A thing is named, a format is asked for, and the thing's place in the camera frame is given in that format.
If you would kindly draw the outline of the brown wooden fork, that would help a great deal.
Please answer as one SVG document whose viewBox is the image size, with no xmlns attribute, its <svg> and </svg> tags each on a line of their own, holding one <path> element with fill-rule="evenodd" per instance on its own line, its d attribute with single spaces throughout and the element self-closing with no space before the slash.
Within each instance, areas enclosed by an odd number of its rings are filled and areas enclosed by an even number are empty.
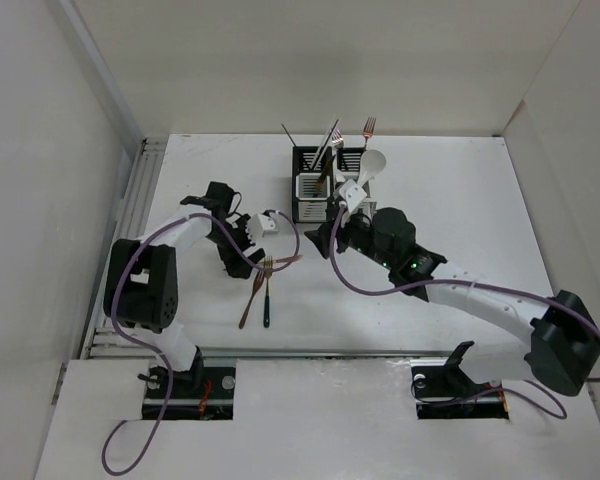
<svg viewBox="0 0 600 480">
<path fill-rule="evenodd" d="M 245 306 L 245 309 L 242 313 L 241 319 L 238 324 L 239 329 L 243 329 L 245 327 L 246 322 L 248 320 L 248 316 L 249 316 L 249 312 L 250 312 L 252 303 L 253 303 L 257 293 L 261 289 L 262 285 L 264 284 L 264 280 L 265 280 L 265 273 L 263 271 L 259 271 L 253 280 L 249 300 Z"/>
</svg>

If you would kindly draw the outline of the copper rose-gold fork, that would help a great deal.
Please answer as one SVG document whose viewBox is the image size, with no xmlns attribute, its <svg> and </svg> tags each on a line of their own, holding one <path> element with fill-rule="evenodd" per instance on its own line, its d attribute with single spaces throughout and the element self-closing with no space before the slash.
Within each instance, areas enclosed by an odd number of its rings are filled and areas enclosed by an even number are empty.
<svg viewBox="0 0 600 480">
<path fill-rule="evenodd" d="M 375 117 L 369 116 L 365 122 L 365 125 L 363 127 L 363 133 L 362 133 L 363 138 L 364 138 L 364 146 L 363 146 L 364 150 L 367 150 L 369 140 L 374 135 L 376 121 L 377 121 L 377 119 Z"/>
</svg>

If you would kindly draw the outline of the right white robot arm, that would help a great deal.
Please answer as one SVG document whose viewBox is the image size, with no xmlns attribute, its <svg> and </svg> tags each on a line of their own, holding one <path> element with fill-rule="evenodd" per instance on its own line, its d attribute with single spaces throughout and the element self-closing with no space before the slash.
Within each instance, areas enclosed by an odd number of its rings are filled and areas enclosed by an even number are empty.
<svg viewBox="0 0 600 480">
<path fill-rule="evenodd" d="M 488 285 L 444 256 L 419 245 L 416 228 L 395 208 L 372 218 L 342 219 L 338 208 L 306 232 L 321 256 L 333 261 L 353 249 L 388 271 L 392 292 L 450 307 L 498 327 L 511 344 L 460 342 L 446 360 L 421 360 L 413 383 L 425 397 L 462 397 L 495 380 L 537 381 L 563 396 L 578 395 L 600 357 L 600 331 L 583 301 L 562 290 L 542 297 Z"/>
</svg>

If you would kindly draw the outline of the white slotted utensil container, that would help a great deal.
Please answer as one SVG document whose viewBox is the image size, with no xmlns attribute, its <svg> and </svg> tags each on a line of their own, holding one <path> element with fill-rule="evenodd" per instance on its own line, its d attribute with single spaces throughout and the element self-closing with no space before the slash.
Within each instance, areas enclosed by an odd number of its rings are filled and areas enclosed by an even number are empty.
<svg viewBox="0 0 600 480">
<path fill-rule="evenodd" d="M 360 159 L 360 170 L 356 179 L 347 179 L 336 190 L 338 205 L 344 208 L 340 226 L 343 227 L 351 215 L 361 206 L 367 193 L 364 186 L 386 167 L 386 158 L 378 150 L 365 151 Z"/>
</svg>

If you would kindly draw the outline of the silver steel fork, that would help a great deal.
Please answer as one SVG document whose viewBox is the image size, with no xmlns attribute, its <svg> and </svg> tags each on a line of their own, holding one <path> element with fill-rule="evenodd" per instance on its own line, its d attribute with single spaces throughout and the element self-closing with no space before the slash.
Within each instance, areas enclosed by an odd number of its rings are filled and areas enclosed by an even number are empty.
<svg viewBox="0 0 600 480">
<path fill-rule="evenodd" d="M 331 145 L 336 150 L 340 150 L 344 147 L 344 138 L 338 128 L 333 131 Z"/>
</svg>

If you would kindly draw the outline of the large white ceramic spoon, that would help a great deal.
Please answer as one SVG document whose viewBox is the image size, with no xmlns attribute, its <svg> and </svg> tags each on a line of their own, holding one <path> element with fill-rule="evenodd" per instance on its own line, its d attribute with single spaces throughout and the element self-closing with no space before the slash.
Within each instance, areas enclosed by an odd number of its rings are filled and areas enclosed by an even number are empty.
<svg viewBox="0 0 600 480">
<path fill-rule="evenodd" d="M 367 182 L 381 173 L 387 164 L 386 156 L 379 150 L 366 150 L 360 158 L 359 174 L 356 183 L 364 187 Z"/>
</svg>

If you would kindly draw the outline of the gold knife black handle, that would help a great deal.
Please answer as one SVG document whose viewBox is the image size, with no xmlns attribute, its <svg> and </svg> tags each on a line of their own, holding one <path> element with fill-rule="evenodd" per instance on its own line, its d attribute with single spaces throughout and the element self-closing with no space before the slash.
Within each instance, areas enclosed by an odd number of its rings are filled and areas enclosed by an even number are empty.
<svg viewBox="0 0 600 480">
<path fill-rule="evenodd" d="M 324 184 L 325 184 L 327 178 L 331 174 L 335 158 L 336 158 L 336 155 L 331 153 L 329 155 L 328 159 L 325 161 L 324 166 L 321 170 L 320 176 L 318 177 L 318 179 L 316 181 L 315 190 L 314 190 L 315 197 L 317 197 L 318 195 L 320 195 L 322 193 Z"/>
</svg>

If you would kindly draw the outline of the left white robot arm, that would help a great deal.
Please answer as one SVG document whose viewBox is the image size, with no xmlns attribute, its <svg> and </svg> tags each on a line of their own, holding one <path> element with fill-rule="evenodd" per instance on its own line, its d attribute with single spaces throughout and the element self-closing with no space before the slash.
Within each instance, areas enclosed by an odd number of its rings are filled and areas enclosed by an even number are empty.
<svg viewBox="0 0 600 480">
<path fill-rule="evenodd" d="M 247 218 L 234 223 L 231 205 L 234 190 L 222 184 L 217 193 L 188 196 L 175 214 L 154 233 L 136 239 L 119 239 L 112 248 L 106 278 L 103 310 L 115 317 L 122 331 L 135 334 L 146 345 L 158 348 L 172 370 L 169 384 L 181 396 L 197 394 L 204 373 L 194 365 L 198 347 L 176 320 L 178 308 L 177 256 L 207 239 L 217 247 L 231 278 L 248 279 L 252 265 L 264 258 L 247 232 Z"/>
</svg>

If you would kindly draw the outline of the black chopstick short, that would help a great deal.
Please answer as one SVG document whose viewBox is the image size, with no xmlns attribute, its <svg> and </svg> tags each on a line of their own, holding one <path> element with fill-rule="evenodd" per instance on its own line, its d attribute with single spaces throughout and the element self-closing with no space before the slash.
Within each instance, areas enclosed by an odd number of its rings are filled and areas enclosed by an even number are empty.
<svg viewBox="0 0 600 480">
<path fill-rule="evenodd" d="M 285 134 L 287 135 L 288 139 L 290 140 L 291 144 L 293 145 L 294 148 L 298 148 L 297 143 L 295 142 L 295 140 L 293 139 L 291 133 L 289 132 L 289 130 L 287 129 L 287 127 L 285 126 L 284 123 L 281 123 L 281 127 L 284 130 Z M 304 165 L 304 160 L 301 159 L 301 165 Z"/>
</svg>

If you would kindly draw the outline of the copper rose-gold knife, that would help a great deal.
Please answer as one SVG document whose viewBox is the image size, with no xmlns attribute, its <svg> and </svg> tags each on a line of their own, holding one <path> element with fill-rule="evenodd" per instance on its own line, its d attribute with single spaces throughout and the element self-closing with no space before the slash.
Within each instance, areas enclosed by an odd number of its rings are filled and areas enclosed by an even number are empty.
<svg viewBox="0 0 600 480">
<path fill-rule="evenodd" d="M 294 263 L 294 262 L 301 260 L 302 258 L 303 258 L 302 254 L 298 254 L 298 255 L 294 255 L 294 256 L 290 256 L 290 257 L 278 258 L 278 259 L 265 257 L 258 263 L 258 265 L 261 267 L 275 269 L 279 265 L 286 265 L 289 263 Z"/>
</svg>

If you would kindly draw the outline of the gold fork black handle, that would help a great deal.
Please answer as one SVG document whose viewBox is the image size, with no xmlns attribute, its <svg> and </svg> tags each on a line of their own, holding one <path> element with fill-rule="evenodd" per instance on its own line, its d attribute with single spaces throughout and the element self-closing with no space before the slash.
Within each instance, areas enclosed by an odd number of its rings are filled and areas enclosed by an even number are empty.
<svg viewBox="0 0 600 480">
<path fill-rule="evenodd" d="M 268 329 L 271 322 L 271 307 L 270 307 L 270 278 L 272 276 L 273 269 L 273 257 L 267 256 L 265 258 L 265 298 L 264 298 L 264 310 L 263 310 L 263 327 Z"/>
</svg>

